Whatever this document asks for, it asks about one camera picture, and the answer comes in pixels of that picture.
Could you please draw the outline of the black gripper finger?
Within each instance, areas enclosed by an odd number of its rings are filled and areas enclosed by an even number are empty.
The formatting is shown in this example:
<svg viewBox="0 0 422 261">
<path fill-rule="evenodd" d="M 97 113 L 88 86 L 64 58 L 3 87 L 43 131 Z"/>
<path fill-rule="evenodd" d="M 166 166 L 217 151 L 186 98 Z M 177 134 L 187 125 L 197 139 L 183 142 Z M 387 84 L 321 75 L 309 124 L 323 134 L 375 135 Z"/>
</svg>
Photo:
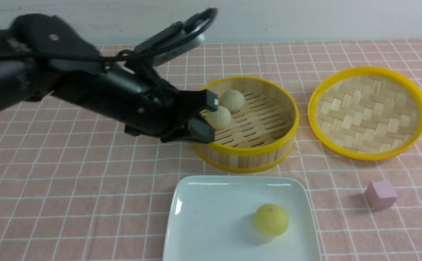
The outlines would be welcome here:
<svg viewBox="0 0 422 261">
<path fill-rule="evenodd" d="M 187 113 L 200 113 L 204 110 L 214 112 L 218 110 L 218 96 L 208 89 L 199 91 L 181 90 L 178 104 L 180 109 Z"/>
</svg>

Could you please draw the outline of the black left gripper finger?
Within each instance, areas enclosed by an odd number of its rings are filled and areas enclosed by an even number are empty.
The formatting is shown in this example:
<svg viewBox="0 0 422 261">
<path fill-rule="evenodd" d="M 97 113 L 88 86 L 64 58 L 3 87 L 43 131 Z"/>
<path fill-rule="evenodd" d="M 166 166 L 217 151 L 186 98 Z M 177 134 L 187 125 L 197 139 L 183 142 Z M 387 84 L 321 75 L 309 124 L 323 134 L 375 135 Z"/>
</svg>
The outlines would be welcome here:
<svg viewBox="0 0 422 261">
<path fill-rule="evenodd" d="M 215 141 L 214 128 L 202 117 L 194 117 L 175 133 L 175 141 L 209 144 Z"/>
</svg>

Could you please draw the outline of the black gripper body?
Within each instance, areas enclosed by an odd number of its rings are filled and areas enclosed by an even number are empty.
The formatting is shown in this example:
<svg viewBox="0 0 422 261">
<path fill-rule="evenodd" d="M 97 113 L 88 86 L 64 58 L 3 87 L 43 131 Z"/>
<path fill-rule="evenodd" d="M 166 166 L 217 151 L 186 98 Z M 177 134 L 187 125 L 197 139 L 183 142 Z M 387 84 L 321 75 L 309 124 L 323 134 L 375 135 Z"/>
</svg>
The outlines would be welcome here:
<svg viewBox="0 0 422 261">
<path fill-rule="evenodd" d="M 135 135 L 169 141 L 196 141 L 190 120 L 196 117 L 193 91 L 176 89 L 152 73 L 138 76 L 119 65 L 105 65 L 102 73 L 102 114 L 130 127 Z"/>
</svg>

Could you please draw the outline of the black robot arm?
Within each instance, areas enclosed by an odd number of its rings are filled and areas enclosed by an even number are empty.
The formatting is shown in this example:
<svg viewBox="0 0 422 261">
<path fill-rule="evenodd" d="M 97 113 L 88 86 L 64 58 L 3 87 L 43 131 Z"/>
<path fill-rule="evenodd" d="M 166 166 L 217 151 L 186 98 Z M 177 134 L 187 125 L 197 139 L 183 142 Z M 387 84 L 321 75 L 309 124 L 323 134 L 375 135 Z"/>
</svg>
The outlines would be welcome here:
<svg viewBox="0 0 422 261">
<path fill-rule="evenodd" d="M 0 30 L 0 112 L 51 95 L 123 123 L 128 135 L 212 143 L 201 112 L 217 110 L 217 95 L 178 90 L 155 67 L 198 47 L 217 13 L 208 8 L 113 57 L 58 16 L 18 16 Z"/>
</svg>

